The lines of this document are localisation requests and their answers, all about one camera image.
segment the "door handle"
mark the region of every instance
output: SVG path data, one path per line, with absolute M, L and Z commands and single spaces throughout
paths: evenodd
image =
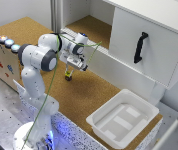
M 148 34 L 145 32 L 142 32 L 142 36 L 140 37 L 138 44 L 137 44 L 137 48 L 136 48 L 136 53 L 134 56 L 134 63 L 137 64 L 139 61 L 142 60 L 142 57 L 140 57 L 140 53 L 142 50 L 142 45 L 143 45 L 143 40 L 146 39 L 148 37 Z

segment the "plastic container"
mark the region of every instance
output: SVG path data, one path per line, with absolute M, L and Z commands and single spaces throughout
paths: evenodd
M 94 133 L 111 147 L 124 149 L 158 113 L 158 108 L 124 89 L 86 121 Z

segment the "white plastic bin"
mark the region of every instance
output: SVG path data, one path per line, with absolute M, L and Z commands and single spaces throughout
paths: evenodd
M 86 121 L 94 133 L 111 147 L 124 149 L 158 113 L 158 108 L 124 89 Z

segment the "drawer handle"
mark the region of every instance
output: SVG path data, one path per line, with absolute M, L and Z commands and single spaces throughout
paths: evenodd
M 138 44 L 137 44 L 137 48 L 136 48 L 136 53 L 134 56 L 134 63 L 137 64 L 139 61 L 142 60 L 142 57 L 140 57 L 140 53 L 142 50 L 142 45 L 143 45 L 143 40 L 146 39 L 148 37 L 148 34 L 145 32 L 142 32 L 142 36 L 140 37 Z

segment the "cabinet door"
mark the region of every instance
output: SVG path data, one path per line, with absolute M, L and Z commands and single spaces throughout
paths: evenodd
M 148 37 L 143 40 L 142 60 L 135 64 L 134 56 L 142 32 Z M 178 34 L 116 8 L 109 54 L 168 86 L 178 63 Z

